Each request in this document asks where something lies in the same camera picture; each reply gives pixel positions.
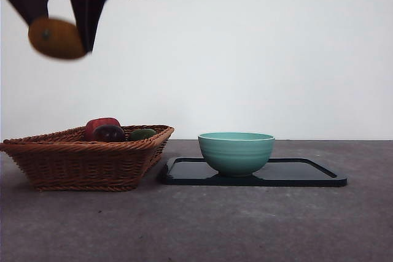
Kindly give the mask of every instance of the orange fruit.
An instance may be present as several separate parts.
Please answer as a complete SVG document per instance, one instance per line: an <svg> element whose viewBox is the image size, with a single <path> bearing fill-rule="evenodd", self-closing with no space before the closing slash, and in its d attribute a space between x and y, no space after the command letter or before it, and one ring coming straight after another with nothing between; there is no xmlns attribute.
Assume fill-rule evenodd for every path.
<svg viewBox="0 0 393 262"><path fill-rule="evenodd" d="M29 26L29 41L43 55L73 60L86 55L77 27L67 21L39 17Z"/></svg>

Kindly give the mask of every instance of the bowl rim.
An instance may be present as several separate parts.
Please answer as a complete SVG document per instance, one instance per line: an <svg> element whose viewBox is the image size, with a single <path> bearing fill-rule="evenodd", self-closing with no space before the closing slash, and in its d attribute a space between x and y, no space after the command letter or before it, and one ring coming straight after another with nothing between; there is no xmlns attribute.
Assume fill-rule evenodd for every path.
<svg viewBox="0 0 393 262"><path fill-rule="evenodd" d="M225 139L225 138L211 138L208 137L210 134L220 134L220 133L232 133L232 134L255 134L255 135L263 135L263 136L269 136L269 138L261 138L261 139ZM208 132L208 133L202 133L198 135L198 138L203 138L203 139L210 139L212 141L272 141L275 140L276 138L273 135L265 134L265 133L256 133L256 132Z"/></svg>

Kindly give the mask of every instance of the green fruit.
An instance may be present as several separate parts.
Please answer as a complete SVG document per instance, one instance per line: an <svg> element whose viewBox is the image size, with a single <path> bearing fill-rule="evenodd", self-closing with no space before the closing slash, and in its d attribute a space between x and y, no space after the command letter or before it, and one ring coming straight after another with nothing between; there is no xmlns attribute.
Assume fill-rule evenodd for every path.
<svg viewBox="0 0 393 262"><path fill-rule="evenodd" d="M153 129L137 129L128 135L128 141L141 141L155 134L156 132Z"/></svg>

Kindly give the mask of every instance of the white wall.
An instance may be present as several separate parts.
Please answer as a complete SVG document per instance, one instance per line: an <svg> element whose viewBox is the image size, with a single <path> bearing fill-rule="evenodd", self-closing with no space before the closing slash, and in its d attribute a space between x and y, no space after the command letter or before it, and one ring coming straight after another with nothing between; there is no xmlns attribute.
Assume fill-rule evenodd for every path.
<svg viewBox="0 0 393 262"><path fill-rule="evenodd" d="M49 11L74 19L69 0ZM3 139L106 116L172 138L393 139L393 0L108 0L77 62L37 54L1 13Z"/></svg>

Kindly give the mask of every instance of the red apple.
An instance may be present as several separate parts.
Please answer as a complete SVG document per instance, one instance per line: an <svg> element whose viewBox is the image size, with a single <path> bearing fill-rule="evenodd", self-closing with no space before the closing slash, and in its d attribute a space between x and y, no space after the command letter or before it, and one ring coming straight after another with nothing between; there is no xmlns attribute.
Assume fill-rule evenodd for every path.
<svg viewBox="0 0 393 262"><path fill-rule="evenodd" d="M101 125L116 125L121 127L119 121L117 121L115 118L99 118L99 119L90 120L89 122L87 122L85 127L84 140L93 141L94 129L96 129L98 126Z"/></svg>

